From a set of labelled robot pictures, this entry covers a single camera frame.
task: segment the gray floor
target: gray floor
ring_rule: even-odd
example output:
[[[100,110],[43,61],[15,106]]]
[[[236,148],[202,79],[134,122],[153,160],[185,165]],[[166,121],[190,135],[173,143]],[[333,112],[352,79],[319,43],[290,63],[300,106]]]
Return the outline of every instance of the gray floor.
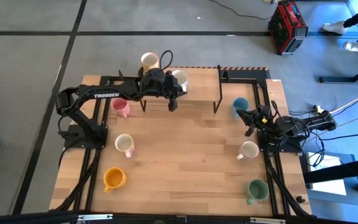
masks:
[[[269,17],[275,9],[275,5],[256,0],[225,4],[241,14],[260,17]],[[0,30],[71,30],[79,5],[80,0],[0,0],[0,15],[4,14],[0,16]],[[324,22],[351,16],[341,2],[299,2],[298,6],[310,31],[319,30]],[[87,3],[80,30],[265,31],[267,22],[237,17],[207,0],[93,0]],[[358,85],[323,85],[316,81],[321,75],[351,77],[358,73],[358,53],[341,49],[347,40],[310,37],[293,56],[281,57],[274,54],[270,37],[77,37],[62,88],[79,85],[87,74],[117,75],[121,69],[124,75],[134,75],[144,52],[160,54],[170,49],[175,55],[173,65],[268,67],[272,78],[282,79],[290,110],[304,111],[312,105],[332,110],[358,97]],[[4,140],[0,147],[0,215],[7,214],[11,206],[67,41],[68,37],[0,37],[0,138]],[[358,104],[338,116],[337,122],[357,116]],[[63,143],[57,135],[57,118],[53,114],[25,212],[48,209]],[[355,133],[358,121],[324,136]],[[326,148],[355,154],[358,159],[358,137],[329,141]],[[311,142],[305,149],[315,151],[317,147]]]

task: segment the red toolbox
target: red toolbox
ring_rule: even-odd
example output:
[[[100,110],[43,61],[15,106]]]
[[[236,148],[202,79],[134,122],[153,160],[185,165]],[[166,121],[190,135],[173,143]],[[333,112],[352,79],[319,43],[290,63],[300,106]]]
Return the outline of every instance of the red toolbox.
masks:
[[[292,54],[308,35],[308,27],[295,1],[280,1],[268,31],[272,35],[278,55]]]

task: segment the white mug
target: white mug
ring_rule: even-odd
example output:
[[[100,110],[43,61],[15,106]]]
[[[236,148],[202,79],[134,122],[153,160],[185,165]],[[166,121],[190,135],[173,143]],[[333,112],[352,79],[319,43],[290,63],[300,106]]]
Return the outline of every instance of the white mug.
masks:
[[[238,154],[239,155],[237,156],[237,160],[243,158],[253,159],[259,154],[259,146],[252,141],[246,141],[240,147]]]
[[[132,153],[135,150],[135,144],[129,134],[120,134],[116,138],[115,145],[118,151],[125,152],[127,158],[132,157]]]
[[[178,80],[178,84],[181,86],[182,90],[187,92],[187,83],[189,80],[187,73],[182,70],[175,70],[172,72],[172,75]]]
[[[158,55],[153,52],[143,54],[140,61],[142,62],[143,74],[146,74],[152,68],[158,68]]]

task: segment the mug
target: mug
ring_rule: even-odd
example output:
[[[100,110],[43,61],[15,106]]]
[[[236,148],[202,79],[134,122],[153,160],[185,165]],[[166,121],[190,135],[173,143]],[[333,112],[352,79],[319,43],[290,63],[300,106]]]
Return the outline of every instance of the mug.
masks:
[[[140,58],[143,67],[143,75],[146,74],[151,68],[158,68],[158,55],[153,52],[148,52]]]
[[[238,97],[233,100],[233,104],[230,108],[230,114],[233,118],[238,118],[239,114],[237,114],[236,110],[248,110],[249,103],[245,98]]]
[[[113,167],[104,173],[103,182],[106,185],[104,192],[107,193],[111,189],[124,186],[127,182],[127,176],[120,168]]]
[[[237,160],[243,158],[253,159],[259,155],[259,146],[252,141],[246,141],[240,147],[238,154],[239,155],[236,157]]]
[[[265,200],[269,196],[269,188],[263,180],[253,180],[249,183],[247,189],[247,204],[252,204],[254,200]]]
[[[132,152],[135,150],[134,140],[129,134],[120,134],[115,142],[118,151],[125,152],[127,158],[132,157]]]
[[[178,80],[178,84],[181,86],[181,89],[187,92],[189,75],[187,75],[187,73],[182,70],[175,70],[172,72],[172,75]]]
[[[117,111],[125,118],[129,115],[129,112],[131,112],[128,101],[122,98],[113,98],[110,102],[110,105],[113,110]]]

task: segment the blue mug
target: blue mug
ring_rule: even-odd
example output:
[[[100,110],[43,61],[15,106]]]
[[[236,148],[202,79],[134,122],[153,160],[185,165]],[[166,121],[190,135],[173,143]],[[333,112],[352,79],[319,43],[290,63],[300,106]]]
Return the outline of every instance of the blue mug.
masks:
[[[239,115],[237,114],[236,110],[248,110],[249,103],[243,97],[238,97],[233,100],[233,104],[231,105],[230,114],[233,118],[238,118]]]

